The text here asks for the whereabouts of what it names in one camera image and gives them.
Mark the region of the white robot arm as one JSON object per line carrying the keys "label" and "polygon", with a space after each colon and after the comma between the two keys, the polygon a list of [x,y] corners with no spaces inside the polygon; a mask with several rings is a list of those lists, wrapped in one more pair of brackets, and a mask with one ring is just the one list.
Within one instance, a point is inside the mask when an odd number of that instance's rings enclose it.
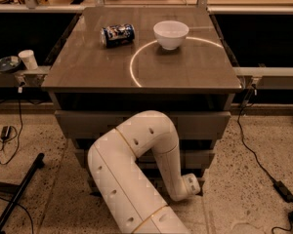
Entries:
{"label": "white robot arm", "polygon": [[122,234],[190,234],[136,164],[153,153],[166,190],[174,201],[197,194],[193,174],[181,174],[177,130],[158,111],[138,113],[95,141],[88,167]]}

